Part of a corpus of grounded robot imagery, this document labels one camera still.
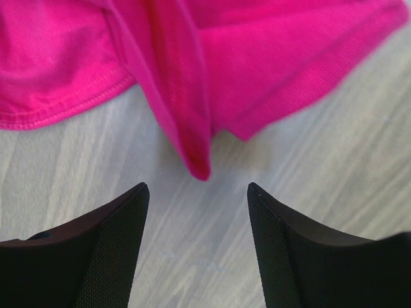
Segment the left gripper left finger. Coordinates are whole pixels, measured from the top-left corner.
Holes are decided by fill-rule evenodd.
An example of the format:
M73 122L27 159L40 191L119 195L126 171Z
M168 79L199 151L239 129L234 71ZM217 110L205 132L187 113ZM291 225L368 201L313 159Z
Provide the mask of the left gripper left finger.
M149 199L140 183L63 225L1 242L1 307L127 307Z

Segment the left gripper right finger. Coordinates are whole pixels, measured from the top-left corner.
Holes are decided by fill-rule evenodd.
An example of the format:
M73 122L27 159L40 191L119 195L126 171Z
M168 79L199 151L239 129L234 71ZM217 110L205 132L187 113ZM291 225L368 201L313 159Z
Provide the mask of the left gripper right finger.
M409 307L410 233L365 239L251 183L249 217L267 307Z

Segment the crimson red t shirt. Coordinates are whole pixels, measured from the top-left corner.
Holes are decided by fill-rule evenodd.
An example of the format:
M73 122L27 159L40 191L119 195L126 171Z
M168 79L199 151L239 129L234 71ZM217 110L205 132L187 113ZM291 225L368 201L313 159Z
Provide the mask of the crimson red t shirt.
M331 92L410 16L404 1L2 1L1 128L139 85L190 173Z

